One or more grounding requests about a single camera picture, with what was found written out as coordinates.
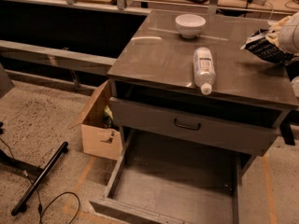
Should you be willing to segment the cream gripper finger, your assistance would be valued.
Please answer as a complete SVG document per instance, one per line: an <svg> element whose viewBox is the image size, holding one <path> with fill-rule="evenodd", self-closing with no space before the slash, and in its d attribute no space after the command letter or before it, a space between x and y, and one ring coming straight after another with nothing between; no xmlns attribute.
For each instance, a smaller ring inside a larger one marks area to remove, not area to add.
<svg viewBox="0 0 299 224"><path fill-rule="evenodd" d="M270 24L269 30L278 32L281 30L281 28L285 25L285 23L291 18L291 16L287 16L280 21L274 21Z"/></svg>
<svg viewBox="0 0 299 224"><path fill-rule="evenodd" d="M265 36L265 38L277 48L280 48L279 41L278 41L279 32L274 30L269 30Z"/></svg>

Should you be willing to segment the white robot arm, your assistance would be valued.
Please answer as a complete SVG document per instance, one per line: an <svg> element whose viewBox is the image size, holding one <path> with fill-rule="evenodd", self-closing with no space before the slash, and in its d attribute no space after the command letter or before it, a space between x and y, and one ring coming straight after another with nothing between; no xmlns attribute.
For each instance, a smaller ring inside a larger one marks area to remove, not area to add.
<svg viewBox="0 0 299 224"><path fill-rule="evenodd" d="M270 25L266 39L284 52L299 53L299 12Z"/></svg>

